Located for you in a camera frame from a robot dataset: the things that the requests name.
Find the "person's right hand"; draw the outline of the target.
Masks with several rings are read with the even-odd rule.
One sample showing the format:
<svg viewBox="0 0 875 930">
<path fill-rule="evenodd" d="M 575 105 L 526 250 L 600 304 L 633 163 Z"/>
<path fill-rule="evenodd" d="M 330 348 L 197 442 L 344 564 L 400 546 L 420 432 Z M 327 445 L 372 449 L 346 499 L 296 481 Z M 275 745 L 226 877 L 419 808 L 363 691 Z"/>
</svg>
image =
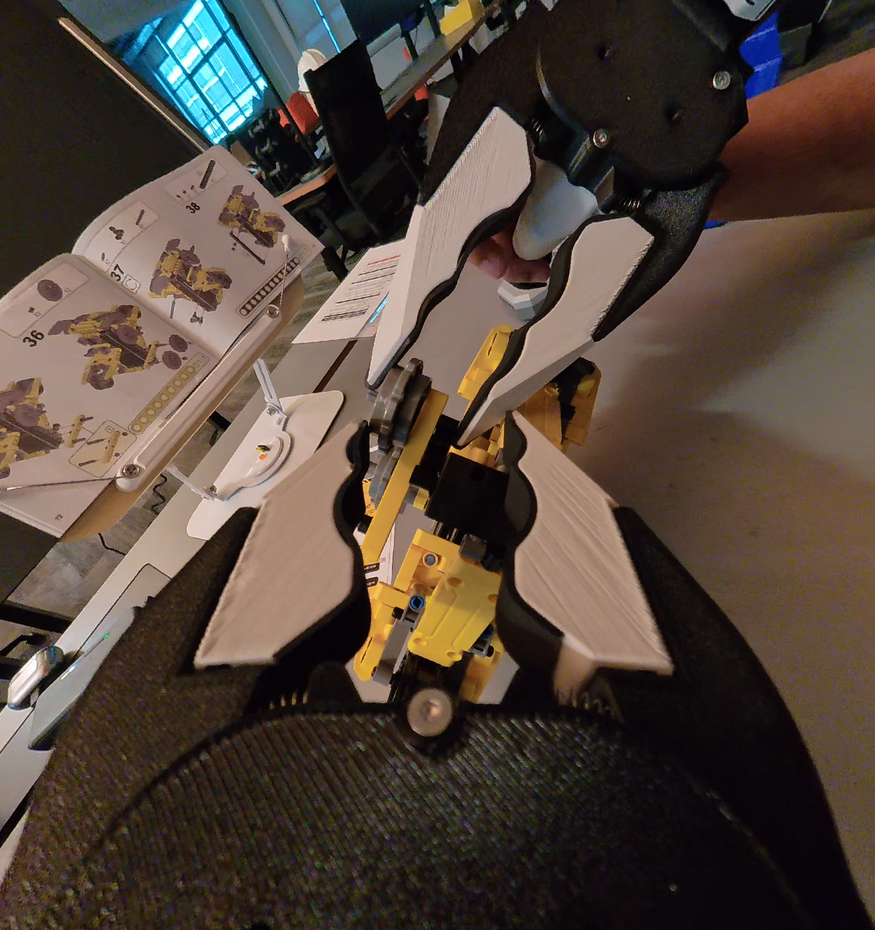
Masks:
<svg viewBox="0 0 875 930">
<path fill-rule="evenodd" d="M 550 264 L 546 259 L 527 261 L 514 250 L 515 226 L 504 228 L 479 243 L 468 257 L 468 262 L 495 280 L 512 284 L 543 284 L 548 281 Z"/>
</svg>

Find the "printed white paper sheet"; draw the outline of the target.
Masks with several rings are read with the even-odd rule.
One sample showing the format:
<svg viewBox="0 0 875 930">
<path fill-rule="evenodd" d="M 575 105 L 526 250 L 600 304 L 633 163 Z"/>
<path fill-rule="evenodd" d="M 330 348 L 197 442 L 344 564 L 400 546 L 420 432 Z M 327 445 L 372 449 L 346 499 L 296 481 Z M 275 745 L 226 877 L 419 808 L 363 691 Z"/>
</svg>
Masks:
<svg viewBox="0 0 875 930">
<path fill-rule="evenodd" d="M 371 248 L 319 308 L 302 342 L 354 339 L 388 295 L 403 241 Z"/>
</svg>

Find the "small silver device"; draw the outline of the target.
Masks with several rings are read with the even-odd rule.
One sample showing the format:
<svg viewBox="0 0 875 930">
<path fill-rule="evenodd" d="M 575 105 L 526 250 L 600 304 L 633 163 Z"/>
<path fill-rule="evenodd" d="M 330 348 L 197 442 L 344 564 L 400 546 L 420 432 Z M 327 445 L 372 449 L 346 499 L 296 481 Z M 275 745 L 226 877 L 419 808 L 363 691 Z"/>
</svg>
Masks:
<svg viewBox="0 0 875 930">
<path fill-rule="evenodd" d="M 65 658 L 58 645 L 40 648 L 29 657 L 9 680 L 6 706 L 19 711 L 28 705 L 31 695 L 54 672 Z"/>
</svg>

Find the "black divider panel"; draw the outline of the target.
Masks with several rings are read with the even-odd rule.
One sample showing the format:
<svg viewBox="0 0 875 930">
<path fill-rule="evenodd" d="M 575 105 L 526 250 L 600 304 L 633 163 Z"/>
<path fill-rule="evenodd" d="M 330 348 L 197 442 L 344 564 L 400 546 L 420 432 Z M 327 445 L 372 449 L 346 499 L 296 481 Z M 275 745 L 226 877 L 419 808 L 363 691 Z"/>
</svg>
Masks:
<svg viewBox="0 0 875 930">
<path fill-rule="evenodd" d="M 0 298 L 199 152 L 65 18 L 58 2 L 0 2 Z"/>
</svg>

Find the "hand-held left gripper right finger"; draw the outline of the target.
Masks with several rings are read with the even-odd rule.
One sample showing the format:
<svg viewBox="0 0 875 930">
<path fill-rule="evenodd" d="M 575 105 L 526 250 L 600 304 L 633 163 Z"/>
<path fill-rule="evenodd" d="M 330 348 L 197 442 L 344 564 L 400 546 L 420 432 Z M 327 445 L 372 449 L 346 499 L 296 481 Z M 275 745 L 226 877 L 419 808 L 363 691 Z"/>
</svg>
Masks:
<svg viewBox="0 0 875 930">
<path fill-rule="evenodd" d="M 614 503 L 522 415 L 508 415 L 504 512 L 512 543 L 496 621 L 505 649 L 555 696 L 600 668 L 674 666 L 618 527 Z"/>
</svg>

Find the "yellow black toy vehicle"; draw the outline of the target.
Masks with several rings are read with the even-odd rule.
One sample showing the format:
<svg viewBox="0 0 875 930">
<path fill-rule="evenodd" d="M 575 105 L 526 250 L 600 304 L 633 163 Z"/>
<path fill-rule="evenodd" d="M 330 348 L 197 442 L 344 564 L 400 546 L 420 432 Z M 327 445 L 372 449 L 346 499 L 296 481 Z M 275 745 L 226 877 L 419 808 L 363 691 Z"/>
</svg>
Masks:
<svg viewBox="0 0 875 930">
<path fill-rule="evenodd" d="M 437 687 L 477 702 L 504 655 L 495 629 L 509 545 L 503 427 L 456 448 L 447 401 L 412 359 L 385 376 L 372 412 L 365 478 L 377 504 L 397 479 L 402 508 L 393 580 L 367 584 L 371 628 L 352 672 L 391 701 Z"/>
</svg>

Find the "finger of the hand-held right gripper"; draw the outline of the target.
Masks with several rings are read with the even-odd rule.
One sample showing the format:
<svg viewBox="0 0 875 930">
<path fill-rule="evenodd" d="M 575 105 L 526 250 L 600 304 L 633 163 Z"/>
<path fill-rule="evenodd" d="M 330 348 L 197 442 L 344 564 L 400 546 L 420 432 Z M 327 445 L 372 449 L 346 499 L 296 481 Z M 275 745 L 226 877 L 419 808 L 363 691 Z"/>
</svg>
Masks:
<svg viewBox="0 0 875 930">
<path fill-rule="evenodd" d="M 542 310 L 513 334 L 461 421 L 457 446 L 490 429 L 589 349 L 593 332 L 653 241 L 631 217 L 595 217 L 568 238 Z"/>
<path fill-rule="evenodd" d="M 374 340 L 367 384 L 378 388 L 453 290 L 467 256 L 497 220 L 506 225 L 533 181 L 525 129 L 493 108 L 435 192 L 412 212 Z"/>
</svg>

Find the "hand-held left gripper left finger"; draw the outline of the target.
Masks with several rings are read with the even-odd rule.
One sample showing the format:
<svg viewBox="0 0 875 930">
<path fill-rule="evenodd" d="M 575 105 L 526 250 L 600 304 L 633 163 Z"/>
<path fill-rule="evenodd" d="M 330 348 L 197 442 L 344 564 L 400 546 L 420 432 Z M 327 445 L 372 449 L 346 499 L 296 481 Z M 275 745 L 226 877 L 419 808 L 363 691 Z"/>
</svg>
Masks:
<svg viewBox="0 0 875 930">
<path fill-rule="evenodd" d="M 277 665 L 306 681 L 344 667 L 371 626 L 362 517 L 369 425 L 351 424 L 266 497 L 195 655 L 197 669 Z"/>
</svg>

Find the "person's right forearm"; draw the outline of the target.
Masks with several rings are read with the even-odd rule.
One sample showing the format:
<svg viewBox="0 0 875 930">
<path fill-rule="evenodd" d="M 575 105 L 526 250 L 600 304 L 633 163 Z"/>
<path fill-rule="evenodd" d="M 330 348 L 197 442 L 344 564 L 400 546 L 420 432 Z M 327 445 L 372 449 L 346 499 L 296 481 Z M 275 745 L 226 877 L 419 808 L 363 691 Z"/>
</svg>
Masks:
<svg viewBox="0 0 875 930">
<path fill-rule="evenodd" d="M 714 221 L 875 207 L 875 47 L 748 101 Z"/>
</svg>

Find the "building instruction booklet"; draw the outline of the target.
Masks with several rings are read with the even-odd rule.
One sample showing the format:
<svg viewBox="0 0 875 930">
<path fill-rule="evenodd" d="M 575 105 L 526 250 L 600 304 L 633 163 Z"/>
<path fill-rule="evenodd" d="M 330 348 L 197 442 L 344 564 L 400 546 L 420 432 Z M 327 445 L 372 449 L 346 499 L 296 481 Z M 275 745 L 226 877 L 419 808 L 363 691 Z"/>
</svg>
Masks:
<svg viewBox="0 0 875 930">
<path fill-rule="evenodd" d="M 0 300 L 0 510 L 55 537 L 205 412 L 320 242 L 215 146 Z"/>
</svg>

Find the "black office chair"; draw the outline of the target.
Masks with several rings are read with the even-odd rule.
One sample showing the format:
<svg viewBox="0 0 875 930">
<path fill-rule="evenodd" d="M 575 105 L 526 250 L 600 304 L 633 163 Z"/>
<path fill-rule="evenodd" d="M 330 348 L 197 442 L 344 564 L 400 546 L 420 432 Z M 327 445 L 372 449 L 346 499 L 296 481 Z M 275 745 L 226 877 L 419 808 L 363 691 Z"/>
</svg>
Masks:
<svg viewBox="0 0 875 930">
<path fill-rule="evenodd" d="M 361 40 L 305 73 L 343 194 L 331 210 L 351 250 L 385 243 L 408 227 L 424 172 L 425 99 L 386 115 L 374 67 Z"/>
</svg>

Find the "grid pane window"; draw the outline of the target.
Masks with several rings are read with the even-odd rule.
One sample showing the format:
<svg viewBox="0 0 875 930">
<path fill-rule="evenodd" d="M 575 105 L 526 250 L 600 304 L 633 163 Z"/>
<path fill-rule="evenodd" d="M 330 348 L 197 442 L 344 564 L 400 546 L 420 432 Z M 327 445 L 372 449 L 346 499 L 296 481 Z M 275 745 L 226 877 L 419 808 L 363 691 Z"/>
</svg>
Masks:
<svg viewBox="0 0 875 930">
<path fill-rule="evenodd" d="M 150 27 L 154 75 L 212 144 L 259 110 L 268 80 L 220 2 L 189 2 Z"/>
</svg>

